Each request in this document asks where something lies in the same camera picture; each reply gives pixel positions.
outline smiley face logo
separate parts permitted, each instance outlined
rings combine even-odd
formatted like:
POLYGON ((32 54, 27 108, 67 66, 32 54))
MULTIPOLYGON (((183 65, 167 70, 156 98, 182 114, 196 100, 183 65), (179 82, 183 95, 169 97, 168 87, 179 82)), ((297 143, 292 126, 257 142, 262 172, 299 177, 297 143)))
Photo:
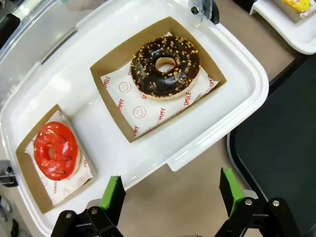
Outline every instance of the smiley face logo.
POLYGON ((135 118, 142 119, 146 115, 146 110, 144 107, 138 106, 134 109, 133 114, 134 114, 135 118))
POLYGON ((41 179, 41 182, 43 183, 44 187, 46 187, 48 184, 47 178, 42 176, 40 179, 41 179))
POLYGON ((129 82, 124 81, 118 86, 118 88, 121 92, 128 93, 131 90, 132 86, 129 82))
POLYGON ((81 187, 82 185, 84 185, 84 183, 85 183, 85 178, 84 178, 84 177, 79 178, 79 181, 78 181, 79 187, 81 187))
POLYGON ((69 189, 64 189, 63 194, 64 194, 64 198, 68 197, 68 196, 69 196, 69 194, 70 194, 69 189))

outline red glaze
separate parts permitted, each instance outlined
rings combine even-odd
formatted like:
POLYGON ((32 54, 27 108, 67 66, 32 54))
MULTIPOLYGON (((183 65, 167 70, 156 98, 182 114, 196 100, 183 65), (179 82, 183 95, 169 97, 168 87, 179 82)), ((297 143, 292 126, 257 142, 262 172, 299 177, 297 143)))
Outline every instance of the red glaze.
POLYGON ((49 122, 40 128, 34 142, 34 157, 39 169, 51 180, 68 178, 74 171, 78 147, 71 130, 60 122, 49 122), (53 147, 52 158, 49 155, 53 147))

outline white plastic tray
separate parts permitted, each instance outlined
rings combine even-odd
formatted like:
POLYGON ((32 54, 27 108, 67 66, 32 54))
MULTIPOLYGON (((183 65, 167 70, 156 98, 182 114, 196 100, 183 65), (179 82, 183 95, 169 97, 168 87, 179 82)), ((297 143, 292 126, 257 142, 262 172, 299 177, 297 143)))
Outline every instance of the white plastic tray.
POLYGON ((316 53, 316 14, 299 23, 294 23, 271 0, 257 0, 250 14, 258 12, 297 51, 304 54, 316 53))
POLYGON ((78 32, 45 64, 36 64, 25 76, 0 115, 2 143, 17 174, 19 192, 45 236, 50 236, 61 211, 81 213, 90 200, 100 198, 111 175, 121 175, 127 189, 165 163, 178 170, 257 110, 268 94, 263 67, 234 36, 221 24, 203 21, 199 26, 190 9, 173 0, 111 0, 77 27, 78 32), (197 106, 128 143, 107 111, 89 68, 126 39, 168 16, 201 43, 227 83, 197 106), (15 150, 56 103, 70 116, 98 175, 91 187, 43 215, 21 174, 15 150))

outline yellow donut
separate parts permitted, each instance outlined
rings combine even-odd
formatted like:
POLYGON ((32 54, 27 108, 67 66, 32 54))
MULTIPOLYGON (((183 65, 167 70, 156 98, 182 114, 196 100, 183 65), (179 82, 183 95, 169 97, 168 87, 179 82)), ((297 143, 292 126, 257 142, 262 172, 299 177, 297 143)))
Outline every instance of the yellow donut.
POLYGON ((283 0, 283 2, 294 8, 297 13, 302 13, 310 9, 310 0, 283 0))

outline metal bolt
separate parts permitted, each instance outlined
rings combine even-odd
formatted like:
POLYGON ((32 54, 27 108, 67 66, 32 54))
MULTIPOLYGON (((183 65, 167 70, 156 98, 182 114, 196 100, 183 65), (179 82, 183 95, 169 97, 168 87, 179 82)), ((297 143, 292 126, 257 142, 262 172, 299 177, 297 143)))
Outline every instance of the metal bolt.
POLYGON ((10 175, 12 173, 12 167, 11 166, 8 166, 6 169, 5 169, 5 174, 6 175, 10 175))
POLYGON ((193 15, 198 14, 198 9, 197 9, 197 7, 196 7, 196 6, 192 7, 192 8, 191 8, 191 12, 192 12, 193 15))
POLYGON ((274 200, 274 201, 272 202, 272 204, 273 204, 273 206, 279 206, 279 205, 280 205, 280 203, 279 203, 278 200, 274 200))
POLYGON ((245 203, 246 203, 247 206, 250 206, 250 205, 252 205, 252 200, 247 199, 247 200, 245 201, 245 203))
POLYGON ((95 214, 97 214, 97 212, 98 212, 98 209, 97 209, 97 208, 94 208, 94 209, 92 209, 91 214, 92 214, 92 215, 95 215, 95 214))

